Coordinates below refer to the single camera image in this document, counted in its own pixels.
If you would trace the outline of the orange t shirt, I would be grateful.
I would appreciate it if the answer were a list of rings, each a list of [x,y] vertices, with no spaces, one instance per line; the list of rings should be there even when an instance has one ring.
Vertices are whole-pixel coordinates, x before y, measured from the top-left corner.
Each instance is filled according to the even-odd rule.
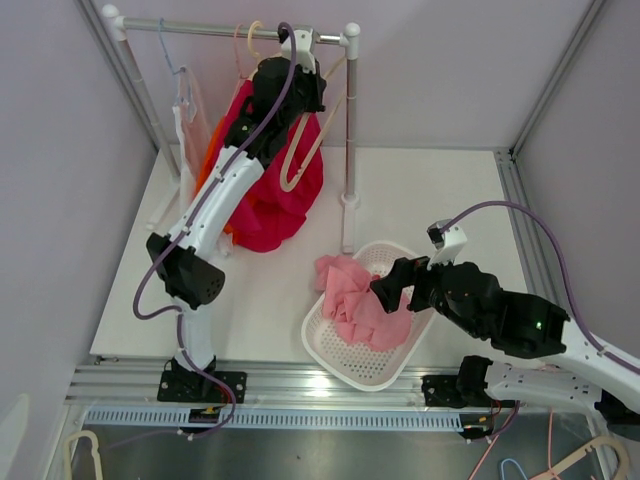
[[[210,173],[213,170],[213,167],[216,164],[217,161],[217,157],[219,154],[219,150],[222,147],[223,144],[223,140],[221,139],[222,137],[222,133],[224,130],[225,125],[227,124],[227,116],[224,115],[221,117],[221,119],[219,120],[218,124],[216,125],[214,132],[210,138],[210,142],[209,145],[207,147],[207,151],[206,151],[206,155],[205,155],[205,159],[204,159],[204,163],[200,169],[200,172],[198,174],[197,180],[196,180],[196,187],[195,187],[195,195],[197,195],[200,190],[202,189],[202,187],[204,186],[204,184],[206,183]]]

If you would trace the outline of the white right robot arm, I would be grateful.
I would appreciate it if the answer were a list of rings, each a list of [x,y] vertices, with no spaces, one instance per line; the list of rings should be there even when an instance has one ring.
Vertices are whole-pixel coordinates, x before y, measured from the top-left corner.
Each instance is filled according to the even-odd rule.
[[[596,353],[561,307],[533,294],[505,290],[494,275],[471,262],[430,266],[425,257],[396,260],[370,288],[386,313],[400,310],[401,296],[410,289],[406,311],[433,309],[508,357],[539,360],[557,369],[517,369],[467,355],[450,386],[423,381],[427,401],[453,408],[501,401],[583,410],[602,418],[610,432],[638,440],[638,374]]]

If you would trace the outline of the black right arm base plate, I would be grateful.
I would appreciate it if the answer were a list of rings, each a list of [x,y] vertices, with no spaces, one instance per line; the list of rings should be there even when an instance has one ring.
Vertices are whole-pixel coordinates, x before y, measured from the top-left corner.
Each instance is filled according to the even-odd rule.
[[[427,407],[447,407],[452,409],[489,408],[501,406],[512,408],[514,400],[496,400],[479,385],[464,386],[457,375],[425,375],[422,377],[421,391]]]

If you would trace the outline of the magenta t shirt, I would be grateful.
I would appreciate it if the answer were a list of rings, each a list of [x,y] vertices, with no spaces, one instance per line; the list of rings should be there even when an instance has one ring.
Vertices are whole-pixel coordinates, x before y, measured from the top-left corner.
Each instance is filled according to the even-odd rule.
[[[232,122],[238,117],[245,99],[253,93],[251,80],[244,80],[236,88],[221,139],[228,132]],[[311,157],[302,178],[290,192],[282,190],[280,172],[286,154],[294,139],[299,120],[288,133],[286,147],[279,152],[265,174],[247,192],[229,222],[225,233],[230,234],[234,245],[245,249],[266,253],[296,235],[307,220],[307,213],[316,201],[324,183],[324,165],[320,148]],[[309,154],[321,127],[317,116],[312,114],[302,130],[287,174],[292,180],[297,170]]]

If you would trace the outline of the light pink t shirt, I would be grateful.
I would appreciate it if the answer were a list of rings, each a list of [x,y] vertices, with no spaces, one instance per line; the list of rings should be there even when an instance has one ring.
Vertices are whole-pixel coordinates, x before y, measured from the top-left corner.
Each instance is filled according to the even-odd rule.
[[[378,279],[351,257],[324,255],[314,263],[315,289],[324,294],[321,313],[333,321],[338,336],[348,345],[362,343],[385,352],[404,344],[411,330],[408,297],[400,309],[386,313],[370,283]]]

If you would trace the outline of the pink thin hanger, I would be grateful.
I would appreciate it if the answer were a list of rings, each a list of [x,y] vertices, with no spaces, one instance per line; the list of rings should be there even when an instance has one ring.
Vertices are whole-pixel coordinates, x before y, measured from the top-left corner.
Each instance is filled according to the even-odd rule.
[[[239,33],[240,33],[240,30],[242,28],[243,28],[243,24],[242,23],[237,24],[235,29],[234,29],[234,33],[233,33],[234,61],[235,61],[237,78],[238,78],[238,80],[240,82],[242,82],[246,78],[246,75],[244,74],[244,71],[243,71],[242,58],[241,58],[241,52],[240,52],[240,37],[239,37]]]

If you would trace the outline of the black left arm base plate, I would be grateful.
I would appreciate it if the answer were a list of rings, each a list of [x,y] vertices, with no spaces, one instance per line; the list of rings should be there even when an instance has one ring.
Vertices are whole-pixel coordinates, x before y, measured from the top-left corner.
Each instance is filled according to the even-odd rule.
[[[235,395],[237,403],[244,402],[248,378],[246,372],[217,370],[215,360],[205,372],[224,383]],[[164,365],[157,400],[168,403],[229,404],[232,398],[220,385],[185,369],[175,359],[171,359]]]

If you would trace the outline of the blue thin hanger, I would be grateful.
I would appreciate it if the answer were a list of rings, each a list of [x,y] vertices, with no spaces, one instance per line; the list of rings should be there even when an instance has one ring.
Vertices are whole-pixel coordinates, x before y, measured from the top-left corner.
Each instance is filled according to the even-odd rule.
[[[163,18],[160,18],[157,24],[157,35],[158,35],[158,40],[164,56],[164,60],[171,73],[174,83],[176,84],[175,103],[178,105],[190,105],[193,101],[193,89],[192,89],[192,84],[189,77],[190,71],[186,66],[177,67],[174,64],[164,39],[164,31],[165,31],[165,20]]]

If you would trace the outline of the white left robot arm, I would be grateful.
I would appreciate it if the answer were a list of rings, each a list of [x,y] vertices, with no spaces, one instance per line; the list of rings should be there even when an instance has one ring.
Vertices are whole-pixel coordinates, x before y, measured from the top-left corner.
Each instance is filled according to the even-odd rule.
[[[216,164],[179,221],[161,236],[149,236],[150,271],[163,282],[178,314],[176,362],[186,371],[180,389],[194,401],[209,398],[215,376],[213,302],[225,274],[212,263],[216,242],[250,188],[284,149],[289,129],[305,113],[323,110],[326,81],[284,57],[260,62],[251,91],[233,115]]]

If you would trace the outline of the white t shirt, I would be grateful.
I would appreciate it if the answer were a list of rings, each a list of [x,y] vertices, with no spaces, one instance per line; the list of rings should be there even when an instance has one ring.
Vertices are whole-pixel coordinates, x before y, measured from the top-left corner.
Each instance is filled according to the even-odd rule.
[[[197,179],[206,159],[213,129],[193,72],[186,66],[180,67],[177,81],[172,111],[180,148],[179,207],[181,212],[185,212],[196,194]]]

